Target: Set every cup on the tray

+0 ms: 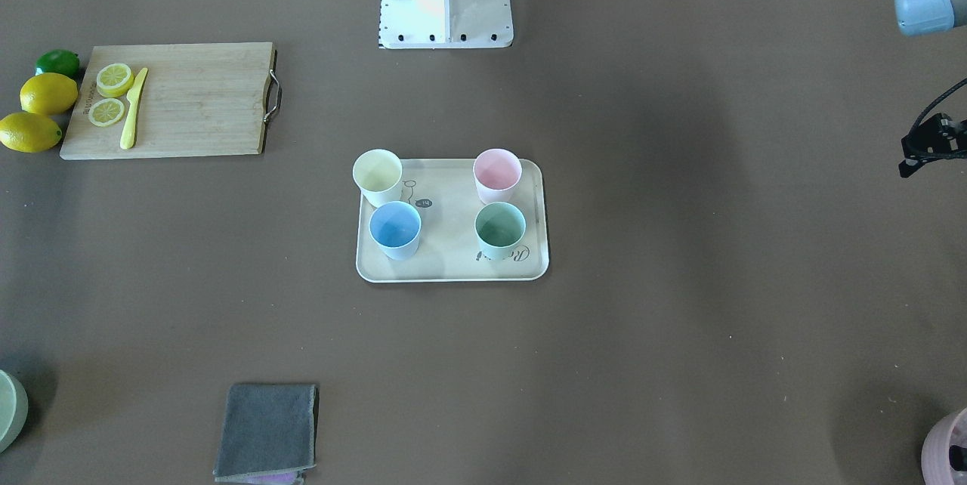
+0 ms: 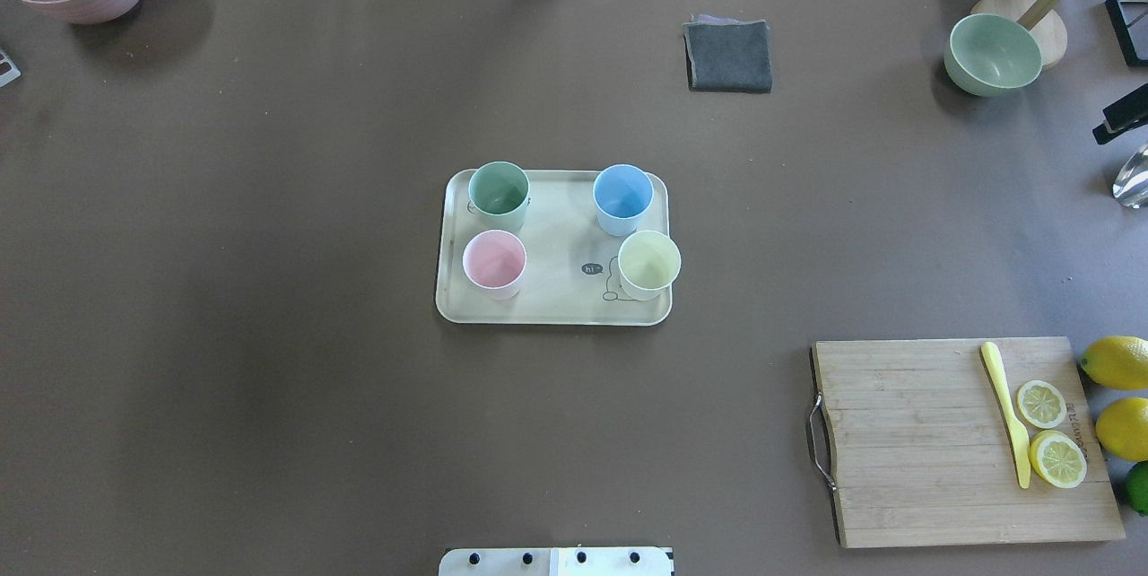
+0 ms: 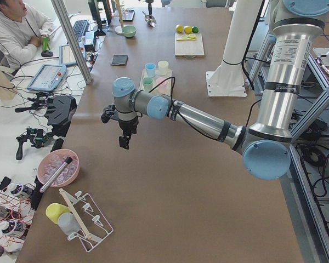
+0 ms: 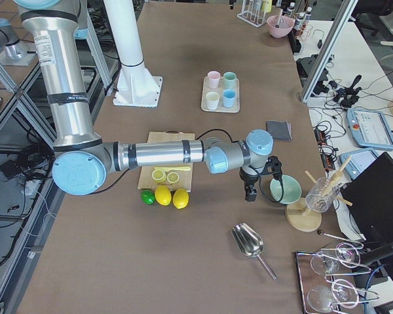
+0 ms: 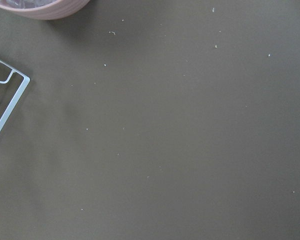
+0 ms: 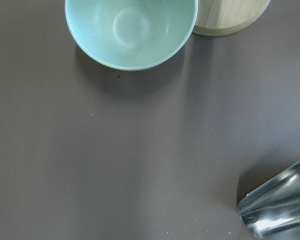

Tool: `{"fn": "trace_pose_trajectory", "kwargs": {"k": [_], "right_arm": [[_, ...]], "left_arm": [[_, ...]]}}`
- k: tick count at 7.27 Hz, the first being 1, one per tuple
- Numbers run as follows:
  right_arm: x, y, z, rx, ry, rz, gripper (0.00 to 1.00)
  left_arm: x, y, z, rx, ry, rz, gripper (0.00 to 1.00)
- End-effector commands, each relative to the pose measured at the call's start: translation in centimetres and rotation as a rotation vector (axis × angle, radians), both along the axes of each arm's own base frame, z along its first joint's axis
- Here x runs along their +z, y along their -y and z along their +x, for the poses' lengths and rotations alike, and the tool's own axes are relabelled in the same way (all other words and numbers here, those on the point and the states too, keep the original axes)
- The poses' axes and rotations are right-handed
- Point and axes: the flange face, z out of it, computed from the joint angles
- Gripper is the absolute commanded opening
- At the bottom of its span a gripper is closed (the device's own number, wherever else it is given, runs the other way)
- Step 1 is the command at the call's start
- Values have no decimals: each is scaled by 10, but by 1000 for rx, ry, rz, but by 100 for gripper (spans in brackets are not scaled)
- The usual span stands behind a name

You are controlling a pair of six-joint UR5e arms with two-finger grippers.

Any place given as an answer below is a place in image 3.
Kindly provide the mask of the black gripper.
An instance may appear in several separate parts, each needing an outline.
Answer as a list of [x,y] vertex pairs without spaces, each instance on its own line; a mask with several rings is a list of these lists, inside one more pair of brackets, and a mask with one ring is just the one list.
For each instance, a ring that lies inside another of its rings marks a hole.
[[115,103],[103,109],[101,121],[107,123],[109,120],[118,121],[123,135],[118,138],[119,146],[123,149],[129,150],[129,141],[132,134],[137,133],[138,116],[133,111],[121,112],[116,108]]

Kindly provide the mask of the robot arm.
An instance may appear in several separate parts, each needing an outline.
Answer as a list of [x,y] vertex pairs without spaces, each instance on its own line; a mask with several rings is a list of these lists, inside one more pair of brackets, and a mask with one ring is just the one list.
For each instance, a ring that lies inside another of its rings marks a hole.
[[223,7],[232,11],[232,20],[222,61],[240,65],[268,34],[271,1],[223,1]]
[[[231,35],[231,15],[223,8],[156,8],[157,26],[145,24],[141,9],[136,10],[133,39],[111,35],[104,45],[106,52],[125,52],[128,65],[112,67],[100,64],[101,76],[97,98],[101,107],[112,103],[112,81],[129,77],[140,81],[147,62],[167,60],[176,78],[174,97],[185,103],[243,125],[254,94],[244,97],[209,97],[205,72],[216,68],[221,60],[227,37]],[[185,59],[174,55],[174,28],[176,24],[195,25],[200,28],[205,56]],[[205,138],[186,124],[167,118],[140,119],[138,132],[133,136],[129,150],[118,145],[121,130],[115,121],[99,125],[95,162],[85,166],[88,178],[107,185],[160,185],[207,184],[210,182],[251,181],[241,156],[228,146]]]

